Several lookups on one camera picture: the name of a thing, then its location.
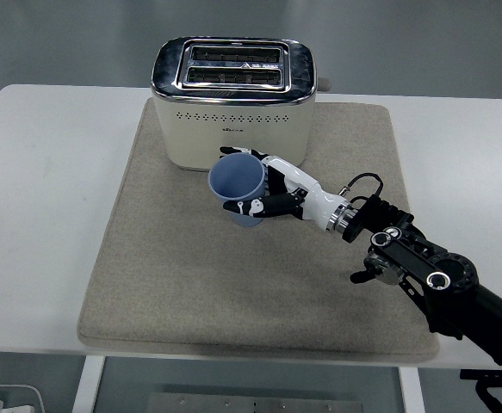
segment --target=toaster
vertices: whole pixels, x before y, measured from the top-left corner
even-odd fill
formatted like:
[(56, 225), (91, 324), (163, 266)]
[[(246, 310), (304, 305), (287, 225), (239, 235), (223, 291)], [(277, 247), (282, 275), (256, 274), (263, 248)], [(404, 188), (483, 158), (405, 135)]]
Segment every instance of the toaster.
[(221, 146), (252, 148), (298, 165), (312, 124), (317, 76), (298, 41), (183, 37), (158, 52), (151, 89), (166, 153), (208, 170)]

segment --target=blue cup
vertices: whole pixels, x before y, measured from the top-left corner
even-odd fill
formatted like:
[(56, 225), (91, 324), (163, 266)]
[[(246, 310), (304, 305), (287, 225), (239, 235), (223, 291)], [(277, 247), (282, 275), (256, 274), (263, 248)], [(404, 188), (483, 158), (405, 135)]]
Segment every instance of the blue cup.
[[(257, 157), (236, 152), (222, 157), (208, 172), (208, 186), (222, 203), (227, 200), (254, 200), (266, 192), (266, 171)], [(262, 218), (230, 213), (241, 226), (254, 226)]]

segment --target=cable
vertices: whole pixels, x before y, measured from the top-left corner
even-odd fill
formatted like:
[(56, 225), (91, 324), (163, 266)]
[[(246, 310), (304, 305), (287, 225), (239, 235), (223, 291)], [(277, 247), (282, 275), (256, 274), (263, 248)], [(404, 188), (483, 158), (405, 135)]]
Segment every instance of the cable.
[(350, 187), (352, 185), (354, 185), (360, 179), (365, 178), (366, 176), (370, 176), (372, 178), (375, 178), (379, 182), (379, 187), (375, 191), (375, 195), (379, 196), (381, 194), (381, 191), (382, 191), (382, 188), (383, 188), (384, 184), (382, 183), (382, 179), (377, 174), (374, 174), (372, 172), (364, 172), (363, 174), (355, 176), (354, 178), (352, 178), (352, 180), (350, 182), (348, 182), (348, 185), (346, 185), (346, 187), (348, 189), (350, 189)]
[(44, 402), (42, 401), (42, 396), (40, 395), (40, 392), (36, 387), (32, 387), (31, 385), (0, 385), (0, 387), (21, 387), (34, 391), (36, 393), (36, 396), (38, 396), (38, 400), (40, 402), (41, 413), (46, 413), (46, 410), (44, 410)]
[(355, 196), (354, 198), (352, 198), (350, 200), (350, 204), (353, 204), (354, 202), (356, 202), (357, 200), (365, 200), (367, 201), (369, 198), (367, 196), (363, 196), (363, 195), (358, 195), (358, 196)]

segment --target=toaster slot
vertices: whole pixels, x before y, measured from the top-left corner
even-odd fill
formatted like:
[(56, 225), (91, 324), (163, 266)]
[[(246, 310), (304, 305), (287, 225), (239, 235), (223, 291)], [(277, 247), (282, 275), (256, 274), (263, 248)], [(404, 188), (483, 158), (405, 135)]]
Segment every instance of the toaster slot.
[(219, 86), (224, 84), (280, 86), (282, 76), (279, 70), (270, 69), (190, 67), (187, 83), (217, 83)]
[(281, 50), (266, 47), (194, 46), (191, 58), (217, 62), (279, 63)]

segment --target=white table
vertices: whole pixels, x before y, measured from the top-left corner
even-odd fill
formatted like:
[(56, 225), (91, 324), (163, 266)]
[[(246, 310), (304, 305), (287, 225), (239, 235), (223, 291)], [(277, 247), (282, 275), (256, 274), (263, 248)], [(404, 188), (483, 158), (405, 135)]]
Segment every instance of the white table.
[[(150, 96), (148, 89), (75, 86), (0, 92), (1, 351), (121, 354), (84, 346), (77, 318)], [(318, 101), (388, 108), (416, 225), (470, 258), (481, 283), (502, 297), (502, 100)], [(468, 340), (440, 341), (438, 357), (420, 367), (496, 367)]]

